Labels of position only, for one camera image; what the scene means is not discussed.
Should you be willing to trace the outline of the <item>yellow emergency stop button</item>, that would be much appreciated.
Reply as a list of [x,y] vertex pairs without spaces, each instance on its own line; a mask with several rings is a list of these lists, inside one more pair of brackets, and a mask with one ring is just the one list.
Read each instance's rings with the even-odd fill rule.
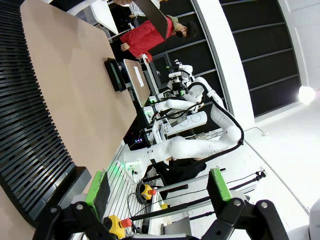
[[141,195],[145,200],[151,200],[154,195],[156,195],[157,190],[153,189],[148,184],[143,184]]
[[126,229],[132,227],[130,218],[119,219],[116,215],[110,215],[103,219],[108,232],[116,239],[122,239],[126,236]]

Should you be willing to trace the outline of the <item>black computer tower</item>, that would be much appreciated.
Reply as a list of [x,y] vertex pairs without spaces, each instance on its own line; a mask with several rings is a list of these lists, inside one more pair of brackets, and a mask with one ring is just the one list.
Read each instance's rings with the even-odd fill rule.
[[125,134],[123,141],[128,145],[131,151],[151,146],[150,140],[147,137],[149,126],[141,117],[137,116],[131,124],[129,130]]

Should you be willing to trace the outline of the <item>bright round lamp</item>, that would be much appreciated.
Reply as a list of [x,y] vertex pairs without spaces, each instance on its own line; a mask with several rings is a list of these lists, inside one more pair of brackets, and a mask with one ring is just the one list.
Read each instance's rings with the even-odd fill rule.
[[298,91],[298,99],[304,105],[309,105],[316,97],[316,91],[310,86],[302,85]]

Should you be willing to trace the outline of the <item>brown side table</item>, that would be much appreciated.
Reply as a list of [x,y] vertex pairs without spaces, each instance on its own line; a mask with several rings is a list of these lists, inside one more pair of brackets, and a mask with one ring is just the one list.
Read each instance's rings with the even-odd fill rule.
[[[145,103],[149,99],[151,92],[150,92],[147,80],[145,78],[145,75],[143,73],[141,64],[138,61],[133,61],[130,59],[124,59],[123,62],[124,62],[124,66],[126,68],[128,77],[130,79],[131,85],[137,97],[137,101],[139,105],[143,108],[145,106]],[[141,87],[138,82],[138,79],[134,70],[134,66],[137,66],[140,69],[140,74],[144,83],[143,87]]]

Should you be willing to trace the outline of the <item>person in white lab coat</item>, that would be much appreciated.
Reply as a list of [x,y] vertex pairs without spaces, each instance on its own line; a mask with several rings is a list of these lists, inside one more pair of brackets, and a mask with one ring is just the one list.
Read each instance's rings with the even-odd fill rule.
[[[160,2],[162,0],[151,0],[151,2],[159,9],[160,8]],[[146,17],[146,15],[143,13],[143,11],[132,1],[129,6],[131,10],[131,14],[129,15],[130,18],[135,17]]]

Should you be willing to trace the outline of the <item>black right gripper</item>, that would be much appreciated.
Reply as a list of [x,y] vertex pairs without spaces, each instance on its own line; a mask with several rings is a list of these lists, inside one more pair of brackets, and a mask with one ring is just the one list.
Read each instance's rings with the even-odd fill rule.
[[187,86],[178,78],[172,81],[172,93],[176,97],[183,97],[187,94]]

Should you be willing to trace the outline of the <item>white rounded table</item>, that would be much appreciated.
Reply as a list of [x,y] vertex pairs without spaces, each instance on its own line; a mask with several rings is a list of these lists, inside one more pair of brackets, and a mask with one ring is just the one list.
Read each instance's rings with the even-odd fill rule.
[[72,16],[76,16],[76,14],[78,14],[80,11],[84,10],[87,7],[90,8],[93,18],[98,24],[106,28],[108,32],[114,33],[114,36],[110,36],[109,33],[106,34],[110,43],[112,43],[113,40],[119,38],[121,35],[134,28],[134,26],[131,23],[128,23],[128,29],[122,32],[118,32],[107,0],[83,0],[73,8],[69,9],[67,13],[71,14]]

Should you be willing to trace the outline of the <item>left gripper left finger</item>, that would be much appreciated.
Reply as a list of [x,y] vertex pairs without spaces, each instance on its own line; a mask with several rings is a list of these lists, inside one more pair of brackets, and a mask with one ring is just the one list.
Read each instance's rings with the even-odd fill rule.
[[32,240],[71,240],[76,233],[88,240],[114,240],[103,220],[110,192],[108,173],[97,171],[84,200],[44,211]]

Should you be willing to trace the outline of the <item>black plastic tray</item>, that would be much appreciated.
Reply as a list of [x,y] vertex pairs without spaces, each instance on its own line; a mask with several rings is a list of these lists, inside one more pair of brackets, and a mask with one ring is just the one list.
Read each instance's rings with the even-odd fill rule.
[[[104,62],[104,66],[105,66],[105,68],[106,68],[106,70],[107,70],[107,73],[108,73],[108,75],[109,75],[109,78],[110,78],[110,81],[111,81],[111,83],[112,83],[112,86],[113,86],[114,90],[115,90],[116,92],[120,92],[120,91],[118,91],[118,85],[117,85],[117,82],[116,82],[116,79],[115,79],[115,75],[114,75],[114,73],[113,73],[113,70],[112,70],[112,68],[111,68],[111,64],[115,64],[116,66],[118,66],[118,63],[117,63],[117,61],[116,61],[114,58],[108,58],[108,59]],[[123,83],[124,83],[124,85],[125,85],[125,89],[124,89],[123,91],[125,91],[125,90],[127,89],[127,87],[126,87],[126,83],[125,83],[125,81],[124,81],[124,79],[123,79],[123,76],[122,76],[122,80],[123,80]]]

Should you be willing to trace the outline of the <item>black slotted PCB rack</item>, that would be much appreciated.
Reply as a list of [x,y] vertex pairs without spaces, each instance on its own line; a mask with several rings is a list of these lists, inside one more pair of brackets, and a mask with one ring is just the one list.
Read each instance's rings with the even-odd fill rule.
[[21,16],[24,0],[0,0],[0,185],[32,226],[66,208],[91,175],[77,166],[42,96]]

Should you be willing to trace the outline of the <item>white paper sheet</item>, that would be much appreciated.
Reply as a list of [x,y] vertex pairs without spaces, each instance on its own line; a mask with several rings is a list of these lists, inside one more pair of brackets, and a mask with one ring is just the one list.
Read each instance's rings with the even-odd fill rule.
[[140,71],[138,66],[134,66],[133,68],[134,68],[136,77],[138,79],[138,82],[140,84],[140,87],[142,88],[144,86],[144,82],[143,82],[143,78],[142,78],[142,75],[141,75],[141,71]]

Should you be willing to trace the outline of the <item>black tripod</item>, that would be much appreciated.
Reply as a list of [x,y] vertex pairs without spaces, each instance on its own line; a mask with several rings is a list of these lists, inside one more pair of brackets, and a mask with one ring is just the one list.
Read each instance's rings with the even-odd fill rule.
[[248,180],[248,181],[245,181],[245,182],[243,182],[241,184],[233,186],[233,187],[229,188],[229,190],[238,190],[238,189],[240,189],[240,188],[242,188],[244,186],[247,186],[249,184],[252,184],[254,182],[259,182],[261,179],[265,178],[267,176],[267,174],[265,173],[265,170],[258,170],[258,171],[254,172],[252,174],[249,174],[249,175],[247,175],[247,176],[245,176],[243,178],[239,178],[239,179],[236,179],[236,180],[229,181],[226,184],[228,185],[228,184],[231,184],[231,183],[242,181],[242,180],[245,180],[245,179],[247,179],[247,178],[249,178],[251,176],[254,176],[251,180]]

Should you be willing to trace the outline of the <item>grey laptop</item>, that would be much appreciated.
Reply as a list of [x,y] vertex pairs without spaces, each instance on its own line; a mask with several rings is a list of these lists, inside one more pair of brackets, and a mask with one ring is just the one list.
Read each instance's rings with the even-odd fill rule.
[[178,221],[175,221],[171,224],[168,224],[163,227],[164,235],[172,235],[172,234],[185,234],[188,236],[192,235],[190,218],[184,217]]

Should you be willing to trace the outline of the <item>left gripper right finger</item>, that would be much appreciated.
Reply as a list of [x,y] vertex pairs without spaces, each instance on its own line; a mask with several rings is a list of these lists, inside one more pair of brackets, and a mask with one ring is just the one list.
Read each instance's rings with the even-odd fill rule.
[[229,240],[235,229],[245,230],[250,240],[289,240],[274,203],[232,197],[218,168],[209,171],[207,191],[216,220],[201,240]]

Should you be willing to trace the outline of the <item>person in red jacket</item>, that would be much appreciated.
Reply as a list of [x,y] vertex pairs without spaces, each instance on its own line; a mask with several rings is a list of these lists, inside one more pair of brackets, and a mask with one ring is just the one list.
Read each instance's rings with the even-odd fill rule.
[[190,21],[180,23],[177,17],[166,15],[167,31],[165,37],[152,24],[150,20],[123,34],[119,42],[119,50],[125,59],[142,59],[146,55],[147,61],[153,60],[149,53],[154,47],[164,43],[170,37],[193,38],[197,34],[197,25]]

